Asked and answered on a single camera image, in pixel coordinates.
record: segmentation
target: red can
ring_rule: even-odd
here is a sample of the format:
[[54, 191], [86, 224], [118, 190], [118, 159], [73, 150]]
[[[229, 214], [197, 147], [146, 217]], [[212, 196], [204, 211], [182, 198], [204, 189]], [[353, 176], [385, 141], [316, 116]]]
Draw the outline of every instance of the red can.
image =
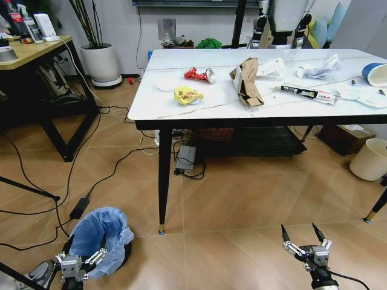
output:
[[187, 79], [197, 79], [197, 80], [204, 80], [209, 83], [215, 82], [215, 72], [212, 68], [206, 69], [206, 72], [202, 74], [197, 74], [196, 68], [190, 68], [185, 74], [184, 78]]

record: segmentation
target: green cloth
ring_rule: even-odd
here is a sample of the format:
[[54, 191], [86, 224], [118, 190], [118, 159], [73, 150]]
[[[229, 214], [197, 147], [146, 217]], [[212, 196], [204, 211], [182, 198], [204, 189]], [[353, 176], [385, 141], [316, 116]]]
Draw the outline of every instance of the green cloth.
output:
[[217, 41], [215, 38], [203, 39], [195, 48], [220, 48], [222, 43]]

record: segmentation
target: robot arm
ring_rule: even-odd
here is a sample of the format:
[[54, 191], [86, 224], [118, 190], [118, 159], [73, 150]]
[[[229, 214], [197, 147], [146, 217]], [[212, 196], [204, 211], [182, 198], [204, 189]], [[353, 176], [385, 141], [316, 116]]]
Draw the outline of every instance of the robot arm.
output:
[[102, 262], [108, 252], [106, 249], [106, 233], [102, 237], [100, 249], [86, 260], [82, 260], [81, 256], [68, 254], [73, 240], [74, 235], [63, 246], [62, 252], [55, 255], [57, 270], [62, 273], [60, 283], [63, 290], [82, 290], [83, 284], [89, 278], [88, 273]]
[[264, 28], [267, 22], [269, 2], [269, 0], [260, 0], [258, 2], [259, 18], [254, 19], [254, 33], [250, 48], [259, 48], [262, 33], [264, 32]]
[[282, 238], [284, 248], [298, 261], [304, 263], [304, 269], [310, 273], [312, 278], [312, 288], [315, 290], [339, 290], [339, 285], [332, 279], [328, 269], [328, 260], [332, 246], [330, 240], [326, 240], [324, 234], [312, 224], [314, 232], [320, 241], [320, 245], [296, 246], [290, 242], [289, 235], [283, 225]]
[[273, 35], [270, 48], [291, 48], [287, 39], [296, 31], [293, 46], [300, 48], [304, 31], [311, 21], [308, 13], [315, 0], [259, 0], [259, 17], [254, 20], [254, 34], [250, 48], [259, 48], [261, 36], [268, 20]]
[[304, 12], [304, 17], [301, 19], [297, 30], [294, 34], [294, 39], [293, 39], [293, 44], [292, 48], [302, 48], [304, 44], [304, 32], [307, 29], [307, 26], [309, 23], [312, 21], [312, 15], [309, 14], [310, 8], [314, 5], [316, 0], [309, 0], [307, 4], [307, 8], [305, 9]]

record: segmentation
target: yellow snack wrapper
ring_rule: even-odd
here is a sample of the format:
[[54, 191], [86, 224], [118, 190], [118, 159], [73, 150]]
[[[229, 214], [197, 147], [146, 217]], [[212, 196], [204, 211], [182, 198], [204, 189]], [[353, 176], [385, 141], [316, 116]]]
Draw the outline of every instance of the yellow snack wrapper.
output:
[[175, 89], [175, 101], [182, 105], [188, 105], [189, 103], [192, 103], [195, 100], [201, 100], [202, 98], [203, 94], [187, 86], [179, 86]]

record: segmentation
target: brown paper bag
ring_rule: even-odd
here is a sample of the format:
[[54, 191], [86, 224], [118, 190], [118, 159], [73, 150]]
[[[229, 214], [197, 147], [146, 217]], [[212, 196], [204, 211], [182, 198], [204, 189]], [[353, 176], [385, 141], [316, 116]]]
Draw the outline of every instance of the brown paper bag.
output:
[[258, 59], [249, 57], [237, 66], [230, 76], [239, 98], [248, 106], [263, 105], [264, 101], [256, 88], [254, 81], [258, 71]]

